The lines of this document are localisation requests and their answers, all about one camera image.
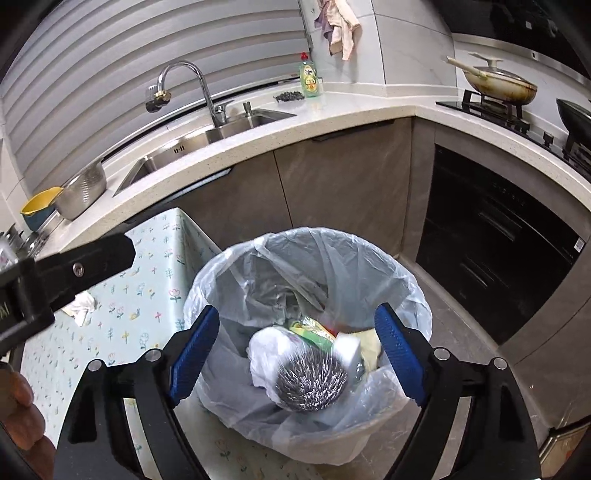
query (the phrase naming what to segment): finger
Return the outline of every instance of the finger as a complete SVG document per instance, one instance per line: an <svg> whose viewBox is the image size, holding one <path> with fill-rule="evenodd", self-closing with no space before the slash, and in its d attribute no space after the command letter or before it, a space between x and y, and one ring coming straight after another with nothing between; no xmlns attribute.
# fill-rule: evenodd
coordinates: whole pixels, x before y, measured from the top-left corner
<svg viewBox="0 0 591 480"><path fill-rule="evenodd" d="M35 405L28 408L18 406L16 411L4 421L4 428L19 448L29 450L43 438L45 419Z"/></svg>
<svg viewBox="0 0 591 480"><path fill-rule="evenodd" d="M56 448L51 440L43 437L25 455L29 465L43 480L53 480L53 464L56 457Z"/></svg>
<svg viewBox="0 0 591 480"><path fill-rule="evenodd" d="M10 376L10 393L14 399L25 407L33 404L33 389L20 373L14 372Z"/></svg>

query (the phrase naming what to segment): kitchen sink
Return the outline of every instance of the kitchen sink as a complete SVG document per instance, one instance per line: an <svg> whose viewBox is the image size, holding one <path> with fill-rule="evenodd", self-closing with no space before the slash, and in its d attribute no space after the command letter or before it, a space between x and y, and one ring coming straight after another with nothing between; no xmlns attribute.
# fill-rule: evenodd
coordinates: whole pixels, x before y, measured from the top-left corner
<svg viewBox="0 0 591 480"><path fill-rule="evenodd" d="M182 137L175 138L166 143L166 145L140 158L124 178L115 195L138 180L143 179L145 176L165 167L188 153L207 147L224 138L229 138L233 135L260 127L261 125L271 124L292 116L295 115L273 110L255 109L252 111L252 115L247 116L245 113L242 113L236 117L229 118L228 123L219 128L213 126L205 129L200 128Z"/></svg>

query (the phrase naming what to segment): colander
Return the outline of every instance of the colander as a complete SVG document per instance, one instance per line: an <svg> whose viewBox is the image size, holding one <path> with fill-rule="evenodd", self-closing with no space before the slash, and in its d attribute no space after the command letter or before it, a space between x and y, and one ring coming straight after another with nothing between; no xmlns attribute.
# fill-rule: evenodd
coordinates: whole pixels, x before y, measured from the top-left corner
<svg viewBox="0 0 591 480"><path fill-rule="evenodd" d="M107 189L105 169L100 162L91 163L63 187L61 193L53 200L53 205L66 220L75 220Z"/></svg>

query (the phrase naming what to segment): tablecloth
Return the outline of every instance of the tablecloth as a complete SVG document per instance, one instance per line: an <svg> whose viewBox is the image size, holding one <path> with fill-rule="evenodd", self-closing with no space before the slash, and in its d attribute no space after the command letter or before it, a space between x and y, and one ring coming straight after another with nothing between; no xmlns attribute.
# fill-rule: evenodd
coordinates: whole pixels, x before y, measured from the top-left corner
<svg viewBox="0 0 591 480"><path fill-rule="evenodd" d="M86 365L135 362L143 352L162 348L174 332L190 327L183 305L195 274L219 248L180 209L161 213L127 235L136 257L125 272L89 289L96 310L78 327L59 311L51 328L25 345L21 372L35 392L57 444L67 408ZM135 400L126 399L135 450L147 477L159 479L141 428ZM212 480L320 478L312 466L246 440L226 428L193 393L175 409L183 430Z"/></svg>

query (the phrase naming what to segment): green dish soap bottle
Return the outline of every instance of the green dish soap bottle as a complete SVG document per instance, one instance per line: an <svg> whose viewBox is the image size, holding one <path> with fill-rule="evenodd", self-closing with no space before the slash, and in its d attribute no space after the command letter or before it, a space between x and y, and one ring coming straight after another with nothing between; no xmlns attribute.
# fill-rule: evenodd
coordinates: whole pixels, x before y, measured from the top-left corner
<svg viewBox="0 0 591 480"><path fill-rule="evenodd" d="M301 91L305 97L316 97L320 94L316 68L314 68L314 63L309 59L306 52L301 54L300 82Z"/></svg>

